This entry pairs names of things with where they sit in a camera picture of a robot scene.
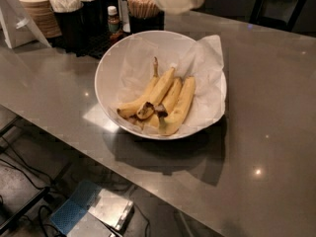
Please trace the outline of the white bowl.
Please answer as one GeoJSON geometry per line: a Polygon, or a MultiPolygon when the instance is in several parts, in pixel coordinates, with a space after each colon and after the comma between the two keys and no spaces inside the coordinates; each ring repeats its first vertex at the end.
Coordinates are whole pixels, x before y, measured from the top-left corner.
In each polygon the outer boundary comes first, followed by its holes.
{"type": "MultiPolygon", "coordinates": [[[[144,138],[159,139],[161,136],[148,136],[138,132],[132,123],[121,118],[117,113],[117,106],[124,103],[125,99],[130,98],[134,93],[143,91],[146,87],[146,81],[153,76],[153,63],[151,61],[144,61],[142,64],[145,66],[145,72],[140,75],[140,84],[134,86],[130,92],[126,92],[126,84],[122,82],[123,64],[128,53],[128,46],[134,38],[143,38],[163,48],[173,50],[177,52],[180,57],[183,57],[185,53],[188,52],[189,46],[197,40],[168,31],[147,31],[138,33],[122,39],[113,45],[105,53],[98,65],[95,75],[95,91],[98,102],[109,119],[132,134],[144,138]]],[[[194,133],[172,138],[183,138],[194,133]]]]}

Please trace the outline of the left banana with stem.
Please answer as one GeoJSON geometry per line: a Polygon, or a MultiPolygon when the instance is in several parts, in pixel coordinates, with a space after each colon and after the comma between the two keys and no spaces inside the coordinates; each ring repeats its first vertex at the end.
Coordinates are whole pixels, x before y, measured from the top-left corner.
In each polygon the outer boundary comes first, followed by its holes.
{"type": "Polygon", "coordinates": [[[145,87],[142,95],[138,97],[136,100],[123,103],[117,107],[117,113],[124,119],[128,119],[136,114],[140,106],[146,101],[149,97],[150,93],[154,89],[154,86],[157,84],[159,80],[158,75],[158,59],[154,58],[153,60],[153,77],[150,79],[149,83],[145,87]]]}

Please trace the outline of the black stir stick cup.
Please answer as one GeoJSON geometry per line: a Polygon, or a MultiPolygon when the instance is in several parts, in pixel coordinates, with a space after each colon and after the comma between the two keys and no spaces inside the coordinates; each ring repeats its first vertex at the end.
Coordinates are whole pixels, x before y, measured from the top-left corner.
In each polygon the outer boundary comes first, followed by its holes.
{"type": "Polygon", "coordinates": [[[129,14],[130,32],[132,34],[145,31],[163,31],[165,24],[165,14],[159,12],[152,18],[136,18],[129,14]]]}

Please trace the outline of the wooden stir sticks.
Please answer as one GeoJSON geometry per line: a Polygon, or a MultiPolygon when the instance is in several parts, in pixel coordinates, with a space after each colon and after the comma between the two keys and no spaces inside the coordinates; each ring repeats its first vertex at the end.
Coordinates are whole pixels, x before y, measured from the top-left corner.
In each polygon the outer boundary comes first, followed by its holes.
{"type": "Polygon", "coordinates": [[[153,0],[127,0],[130,14],[138,19],[147,19],[157,16],[160,9],[153,0]]]}

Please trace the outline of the white paper liner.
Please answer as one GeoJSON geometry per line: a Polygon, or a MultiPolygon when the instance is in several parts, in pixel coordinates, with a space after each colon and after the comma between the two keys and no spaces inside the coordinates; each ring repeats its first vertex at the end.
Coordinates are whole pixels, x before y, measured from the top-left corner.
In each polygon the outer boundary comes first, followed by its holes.
{"type": "MultiPolygon", "coordinates": [[[[174,78],[180,77],[183,85],[187,77],[193,76],[196,79],[196,90],[189,113],[177,132],[169,136],[189,135],[218,121],[223,116],[226,86],[221,42],[218,36],[205,37],[196,41],[189,46],[188,52],[183,57],[173,50],[163,48],[146,39],[132,39],[122,71],[122,82],[126,84],[126,92],[130,92],[134,86],[140,84],[140,75],[145,72],[145,66],[142,63],[144,61],[153,63],[154,58],[158,59],[159,79],[171,67],[175,68],[174,78]]],[[[125,103],[136,100],[143,91],[126,98],[125,103]]],[[[154,107],[152,115],[156,115],[156,108],[159,105],[154,107]]],[[[146,119],[140,119],[136,114],[125,119],[133,123],[135,129],[144,135],[164,136],[159,134],[158,127],[145,126],[146,119]]]]}

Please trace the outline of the small brown sauce bottle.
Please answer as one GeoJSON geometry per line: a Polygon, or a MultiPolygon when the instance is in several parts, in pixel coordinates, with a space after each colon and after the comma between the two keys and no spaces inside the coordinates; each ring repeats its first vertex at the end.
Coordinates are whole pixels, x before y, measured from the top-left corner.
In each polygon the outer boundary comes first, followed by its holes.
{"type": "Polygon", "coordinates": [[[108,7],[108,29],[111,33],[111,38],[118,39],[121,35],[120,18],[116,6],[108,7]]]}

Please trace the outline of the black condiment tray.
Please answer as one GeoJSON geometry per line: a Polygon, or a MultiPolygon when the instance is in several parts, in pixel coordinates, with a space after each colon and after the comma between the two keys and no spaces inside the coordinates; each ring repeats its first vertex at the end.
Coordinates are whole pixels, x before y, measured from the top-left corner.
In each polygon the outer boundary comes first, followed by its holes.
{"type": "Polygon", "coordinates": [[[101,59],[104,54],[119,40],[127,37],[124,32],[118,32],[117,34],[111,34],[110,32],[104,32],[100,35],[88,37],[88,42],[83,47],[71,49],[66,46],[66,42],[63,37],[57,37],[50,40],[53,47],[59,47],[64,49],[67,53],[75,53],[77,56],[91,56],[97,59],[101,59]]]}

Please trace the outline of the black cup with packets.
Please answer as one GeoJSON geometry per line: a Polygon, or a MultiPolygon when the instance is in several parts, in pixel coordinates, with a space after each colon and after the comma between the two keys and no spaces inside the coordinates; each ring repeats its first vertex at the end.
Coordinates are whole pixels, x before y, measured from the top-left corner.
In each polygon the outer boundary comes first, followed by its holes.
{"type": "Polygon", "coordinates": [[[79,8],[72,12],[55,12],[57,24],[62,33],[66,49],[77,51],[86,44],[82,22],[82,9],[79,8]]]}

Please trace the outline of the silver metal box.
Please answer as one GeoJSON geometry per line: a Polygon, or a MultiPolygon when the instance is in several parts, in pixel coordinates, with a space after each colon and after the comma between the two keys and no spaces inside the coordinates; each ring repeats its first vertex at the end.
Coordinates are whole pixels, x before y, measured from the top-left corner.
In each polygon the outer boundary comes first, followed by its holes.
{"type": "Polygon", "coordinates": [[[83,216],[67,237],[122,237],[133,215],[133,202],[106,189],[76,192],[71,200],[83,216]]]}

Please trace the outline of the blue perforated panel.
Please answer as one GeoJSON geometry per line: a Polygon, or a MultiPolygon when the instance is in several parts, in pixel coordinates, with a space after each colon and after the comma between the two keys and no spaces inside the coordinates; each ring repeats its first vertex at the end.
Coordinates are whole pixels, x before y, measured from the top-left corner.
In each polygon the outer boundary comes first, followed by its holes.
{"type": "Polygon", "coordinates": [[[86,215],[101,189],[93,182],[87,180],[80,182],[69,199],[52,214],[50,217],[52,224],[63,235],[67,235],[86,215]]]}

